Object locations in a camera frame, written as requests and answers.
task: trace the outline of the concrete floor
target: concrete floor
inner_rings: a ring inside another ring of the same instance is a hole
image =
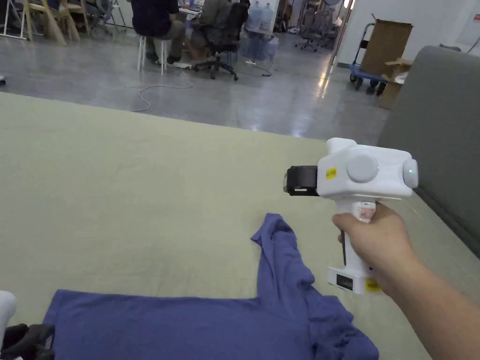
[[[325,71],[330,52],[294,48],[299,37],[280,35],[273,76],[239,74],[210,80],[204,72],[147,64],[138,73],[138,47],[132,36],[115,40],[82,39],[63,48],[54,40],[38,37],[34,43],[0,38],[0,73],[7,76],[2,91],[70,101],[106,108],[134,110],[145,107],[138,92],[154,84],[189,89],[152,88],[143,93],[153,115],[216,125],[328,139],[348,137],[375,144],[388,111],[378,99],[356,92],[349,72]],[[237,71],[261,75],[262,71],[238,63]]]

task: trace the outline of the white cable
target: white cable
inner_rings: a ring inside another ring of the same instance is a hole
[[[148,89],[151,89],[153,87],[169,87],[171,89],[190,89],[193,87],[193,84],[192,83],[189,83],[188,81],[185,81],[185,80],[182,80],[180,78],[178,78],[177,76],[173,76],[175,79],[177,80],[180,80],[181,82],[187,84],[187,86],[171,86],[171,85],[162,85],[162,84],[157,84],[157,85],[150,85],[150,86],[147,86],[145,89],[143,90],[140,90],[138,92],[138,97],[143,101],[145,102],[148,106],[146,108],[143,108],[143,109],[138,109],[138,110],[132,110],[132,112],[142,112],[142,111],[147,111],[149,110],[151,107],[152,107],[152,104],[150,104],[148,101],[146,101],[143,97],[142,97],[142,92],[148,90]]]

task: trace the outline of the gray couch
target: gray couch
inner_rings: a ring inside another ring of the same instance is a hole
[[[412,153],[417,193],[480,258],[480,58],[422,49],[378,144]]]

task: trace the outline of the yellow label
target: yellow label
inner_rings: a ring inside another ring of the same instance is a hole
[[[327,170],[327,180],[336,178],[336,168],[331,168]]]
[[[367,292],[381,292],[380,286],[375,281],[375,279],[366,279],[365,280],[365,291]]]

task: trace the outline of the light green tablecloth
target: light green tablecloth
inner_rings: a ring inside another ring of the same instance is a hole
[[[0,288],[12,323],[40,322],[59,288],[148,296],[256,296],[267,212],[293,227],[323,294],[339,296],[383,359],[427,359],[385,295],[326,282],[342,264],[335,204],[282,191],[325,143],[0,93]],[[480,262],[416,196],[391,202],[415,249],[475,301]]]

